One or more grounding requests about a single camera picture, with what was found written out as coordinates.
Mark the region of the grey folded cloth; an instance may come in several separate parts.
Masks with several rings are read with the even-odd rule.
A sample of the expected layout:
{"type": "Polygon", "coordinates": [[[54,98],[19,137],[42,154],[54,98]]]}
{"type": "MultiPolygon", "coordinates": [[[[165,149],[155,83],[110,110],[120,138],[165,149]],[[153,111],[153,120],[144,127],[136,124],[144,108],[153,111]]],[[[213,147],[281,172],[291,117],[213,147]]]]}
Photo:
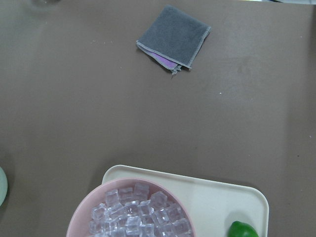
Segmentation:
{"type": "Polygon", "coordinates": [[[165,69],[176,74],[182,67],[191,68],[210,31],[209,25],[166,5],[136,41],[136,45],[165,69]]]}

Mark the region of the pink bowl of ice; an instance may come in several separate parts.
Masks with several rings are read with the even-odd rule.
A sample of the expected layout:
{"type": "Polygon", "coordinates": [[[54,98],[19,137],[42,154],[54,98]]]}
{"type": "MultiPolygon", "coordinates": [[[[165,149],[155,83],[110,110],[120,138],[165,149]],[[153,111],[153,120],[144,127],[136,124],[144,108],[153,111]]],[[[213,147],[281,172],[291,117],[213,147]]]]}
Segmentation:
{"type": "Polygon", "coordinates": [[[195,237],[181,199],[170,189],[144,179],[106,182],[79,204],[68,237],[195,237]]]}

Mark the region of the mint green bowl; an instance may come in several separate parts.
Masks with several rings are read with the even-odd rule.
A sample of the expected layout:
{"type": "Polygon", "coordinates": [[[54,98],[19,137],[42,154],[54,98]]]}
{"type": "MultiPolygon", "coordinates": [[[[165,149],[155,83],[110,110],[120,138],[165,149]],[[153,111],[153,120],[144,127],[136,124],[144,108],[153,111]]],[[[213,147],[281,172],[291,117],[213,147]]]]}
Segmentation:
{"type": "Polygon", "coordinates": [[[8,181],[5,171],[0,167],[0,205],[3,204],[8,190],[8,181]]]}

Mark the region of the green lime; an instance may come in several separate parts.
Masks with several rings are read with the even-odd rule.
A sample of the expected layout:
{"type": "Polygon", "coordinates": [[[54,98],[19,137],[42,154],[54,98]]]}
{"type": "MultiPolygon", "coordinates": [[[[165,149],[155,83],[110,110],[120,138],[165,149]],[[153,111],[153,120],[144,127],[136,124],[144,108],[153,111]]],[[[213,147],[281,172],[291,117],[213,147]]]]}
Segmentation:
{"type": "Polygon", "coordinates": [[[228,230],[228,237],[258,237],[256,230],[249,224],[234,221],[228,230]]]}

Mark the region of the cream serving tray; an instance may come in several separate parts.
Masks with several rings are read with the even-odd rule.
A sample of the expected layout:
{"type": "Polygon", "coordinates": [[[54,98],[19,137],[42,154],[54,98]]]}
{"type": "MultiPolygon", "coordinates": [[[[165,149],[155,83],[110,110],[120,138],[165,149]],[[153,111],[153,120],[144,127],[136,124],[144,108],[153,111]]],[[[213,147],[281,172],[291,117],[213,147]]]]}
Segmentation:
{"type": "Polygon", "coordinates": [[[257,189],[127,165],[109,168],[102,181],[120,178],[150,180],[173,193],[185,206],[198,237],[225,237],[232,222],[251,225],[268,235],[269,204],[257,189]]]}

